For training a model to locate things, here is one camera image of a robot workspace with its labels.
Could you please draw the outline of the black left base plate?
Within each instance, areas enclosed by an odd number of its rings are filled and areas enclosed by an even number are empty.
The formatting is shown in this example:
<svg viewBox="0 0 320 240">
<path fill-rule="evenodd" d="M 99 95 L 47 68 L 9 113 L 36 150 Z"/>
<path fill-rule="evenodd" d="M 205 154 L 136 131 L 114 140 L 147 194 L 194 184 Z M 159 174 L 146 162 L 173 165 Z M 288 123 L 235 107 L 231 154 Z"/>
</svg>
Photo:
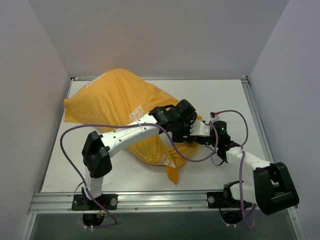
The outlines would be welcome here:
<svg viewBox="0 0 320 240">
<path fill-rule="evenodd" d="M 105 194 L 95 199 L 100 205 L 102 205 L 106 210 L 116 210 L 118 204 L 117 194 Z M 85 194 L 75 194 L 73 196 L 71 210 L 72 211 L 95 211 L 100 210 L 95 202 L 89 200 Z"/>
</svg>

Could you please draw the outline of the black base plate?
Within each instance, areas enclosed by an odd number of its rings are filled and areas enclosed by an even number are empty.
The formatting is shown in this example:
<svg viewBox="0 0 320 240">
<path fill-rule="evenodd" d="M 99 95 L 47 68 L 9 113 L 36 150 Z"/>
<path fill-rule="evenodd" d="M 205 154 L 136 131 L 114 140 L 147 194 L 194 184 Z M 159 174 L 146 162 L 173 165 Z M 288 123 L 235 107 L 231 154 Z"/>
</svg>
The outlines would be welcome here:
<svg viewBox="0 0 320 240">
<path fill-rule="evenodd" d="M 206 193 L 207 206 L 209 209 L 239 209 L 240 200 L 233 199 L 227 191 L 210 191 Z"/>
<path fill-rule="evenodd" d="M 118 204 L 117 194 L 105 194 L 95 199 L 100 205 L 102 205 L 106 210 L 116 210 Z M 95 202 L 89 200 L 85 194 L 75 194 L 73 196 L 71 210 L 72 211 L 95 211 L 100 210 Z"/>
</svg>

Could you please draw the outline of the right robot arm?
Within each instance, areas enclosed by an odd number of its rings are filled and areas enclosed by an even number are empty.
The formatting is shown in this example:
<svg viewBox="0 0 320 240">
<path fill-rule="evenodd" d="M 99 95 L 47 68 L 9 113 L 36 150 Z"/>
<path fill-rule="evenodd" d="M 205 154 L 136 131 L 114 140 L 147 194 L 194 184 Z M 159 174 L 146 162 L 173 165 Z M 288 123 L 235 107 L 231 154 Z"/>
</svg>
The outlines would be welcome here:
<svg viewBox="0 0 320 240">
<path fill-rule="evenodd" d="M 256 205 L 265 215 L 294 207 L 300 199 L 287 166 L 272 163 L 241 149 L 231 140 L 224 121 L 213 125 L 197 122 L 191 131 L 199 143 L 217 147 L 216 154 L 223 162 L 239 167 L 252 178 L 250 182 L 236 180 L 226 183 L 220 195 L 214 196 L 209 206 L 214 208 L 244 208 Z"/>
</svg>

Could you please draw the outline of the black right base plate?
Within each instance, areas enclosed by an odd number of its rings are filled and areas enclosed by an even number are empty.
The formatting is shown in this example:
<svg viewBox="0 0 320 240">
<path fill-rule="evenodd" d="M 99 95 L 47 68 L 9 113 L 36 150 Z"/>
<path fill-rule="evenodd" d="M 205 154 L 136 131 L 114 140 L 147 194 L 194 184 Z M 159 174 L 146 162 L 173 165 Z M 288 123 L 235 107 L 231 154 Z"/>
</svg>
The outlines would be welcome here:
<svg viewBox="0 0 320 240">
<path fill-rule="evenodd" d="M 227 191 L 210 191 L 206 193 L 207 206 L 209 209 L 239 209 L 240 200 L 233 199 Z"/>
</svg>

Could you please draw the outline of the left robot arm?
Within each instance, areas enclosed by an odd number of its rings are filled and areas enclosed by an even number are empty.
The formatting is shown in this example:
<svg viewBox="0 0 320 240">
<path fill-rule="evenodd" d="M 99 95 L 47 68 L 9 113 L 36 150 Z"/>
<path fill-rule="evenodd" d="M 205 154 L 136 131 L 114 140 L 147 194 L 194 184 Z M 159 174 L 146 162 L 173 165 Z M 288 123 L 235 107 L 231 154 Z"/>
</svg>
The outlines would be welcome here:
<svg viewBox="0 0 320 240">
<path fill-rule="evenodd" d="M 90 210 L 100 206 L 104 176 L 112 170 L 111 158 L 119 151 L 164 131 L 172 135 L 188 135 L 196 119 L 195 108 L 183 99 L 169 109 L 155 107 L 142 118 L 124 127 L 115 127 L 113 131 L 103 134 L 91 132 L 82 149 L 86 170 L 83 204 Z"/>
</svg>

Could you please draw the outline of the aluminium front rail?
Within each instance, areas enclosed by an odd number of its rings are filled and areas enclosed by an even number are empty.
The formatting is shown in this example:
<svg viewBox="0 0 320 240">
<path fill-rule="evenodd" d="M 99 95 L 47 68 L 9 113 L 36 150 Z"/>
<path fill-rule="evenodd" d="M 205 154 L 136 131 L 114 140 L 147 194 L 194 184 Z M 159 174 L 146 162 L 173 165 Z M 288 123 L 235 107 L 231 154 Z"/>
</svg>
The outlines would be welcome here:
<svg viewBox="0 0 320 240">
<path fill-rule="evenodd" d="M 207 192 L 221 190 L 178 190 L 178 191 L 125 191 L 104 192 L 117 194 L 117 213 L 158 213 L 188 211 L 237 211 L 240 208 L 208 208 Z M 71 210 L 74 195 L 72 192 L 36 193 L 33 195 L 28 212 L 30 214 L 97 214 L 100 210 Z"/>
</svg>

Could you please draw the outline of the yellow Mickey Mouse pillowcase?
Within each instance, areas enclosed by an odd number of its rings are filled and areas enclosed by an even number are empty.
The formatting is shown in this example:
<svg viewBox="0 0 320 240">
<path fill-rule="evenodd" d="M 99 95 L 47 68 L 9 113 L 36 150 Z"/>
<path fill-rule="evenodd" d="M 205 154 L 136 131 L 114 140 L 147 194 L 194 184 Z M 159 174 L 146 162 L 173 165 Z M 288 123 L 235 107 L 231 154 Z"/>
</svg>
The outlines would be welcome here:
<svg viewBox="0 0 320 240">
<path fill-rule="evenodd" d="M 100 75 L 63 102 L 64 120 L 77 124 L 125 126 L 156 107 L 177 105 L 179 100 L 132 72 L 117 68 Z M 159 135 L 127 147 L 142 163 L 165 166 L 168 179 L 178 184 L 179 169 L 192 158 L 198 143 L 166 146 Z"/>
</svg>

